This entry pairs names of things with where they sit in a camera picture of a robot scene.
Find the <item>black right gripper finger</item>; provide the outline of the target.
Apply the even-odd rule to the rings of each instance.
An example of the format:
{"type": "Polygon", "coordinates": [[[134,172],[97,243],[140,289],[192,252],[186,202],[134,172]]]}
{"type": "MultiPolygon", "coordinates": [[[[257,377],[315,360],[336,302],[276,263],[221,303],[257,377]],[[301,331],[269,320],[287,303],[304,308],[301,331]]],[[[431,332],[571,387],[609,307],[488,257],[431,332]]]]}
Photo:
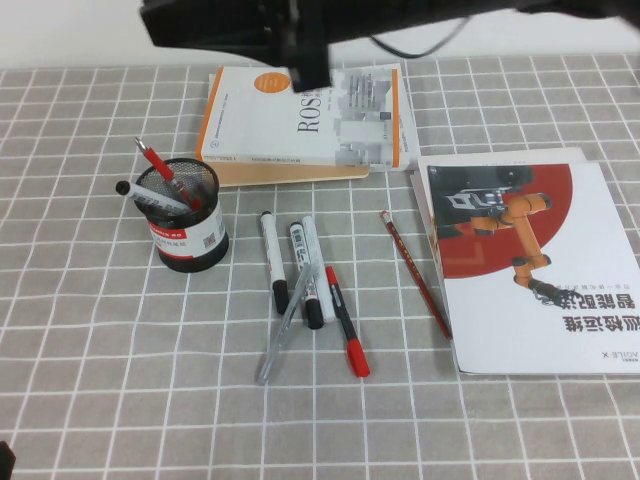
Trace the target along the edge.
{"type": "Polygon", "coordinates": [[[296,93],[329,87],[332,84],[328,43],[321,32],[298,35],[293,56],[293,89],[296,93]]]}
{"type": "Polygon", "coordinates": [[[296,15],[290,10],[279,10],[275,14],[276,44],[293,83],[299,82],[299,71],[294,65],[294,54],[297,52],[296,15]]]}

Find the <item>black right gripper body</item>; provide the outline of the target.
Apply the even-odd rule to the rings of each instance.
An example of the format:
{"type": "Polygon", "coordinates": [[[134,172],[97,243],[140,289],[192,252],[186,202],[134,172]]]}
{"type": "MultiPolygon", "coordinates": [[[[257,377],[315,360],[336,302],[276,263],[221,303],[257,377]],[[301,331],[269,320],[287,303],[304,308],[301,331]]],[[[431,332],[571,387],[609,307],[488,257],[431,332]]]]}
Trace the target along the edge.
{"type": "Polygon", "coordinates": [[[323,5],[323,1],[250,1],[249,11],[272,35],[312,31],[329,35],[331,26],[326,22],[323,5]]]}

